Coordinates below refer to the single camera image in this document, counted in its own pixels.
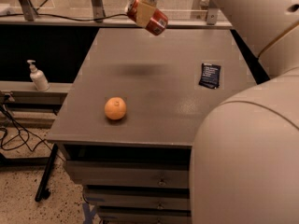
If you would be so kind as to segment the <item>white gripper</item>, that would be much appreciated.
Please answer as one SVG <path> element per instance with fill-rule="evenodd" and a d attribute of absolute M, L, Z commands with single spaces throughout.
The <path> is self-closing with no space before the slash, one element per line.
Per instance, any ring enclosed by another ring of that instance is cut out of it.
<path fill-rule="evenodd" d="M 136 9 L 136 24 L 145 28 L 150 22 L 156 10 L 156 3 L 153 0 L 139 0 Z"/>

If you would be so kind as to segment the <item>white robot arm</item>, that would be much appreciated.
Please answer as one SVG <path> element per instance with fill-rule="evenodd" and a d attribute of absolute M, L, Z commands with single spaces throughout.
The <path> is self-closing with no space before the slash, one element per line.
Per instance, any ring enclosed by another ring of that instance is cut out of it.
<path fill-rule="evenodd" d="M 219 104 L 192 147 L 192 224 L 299 224 L 299 0 L 212 0 L 270 73 Z"/>

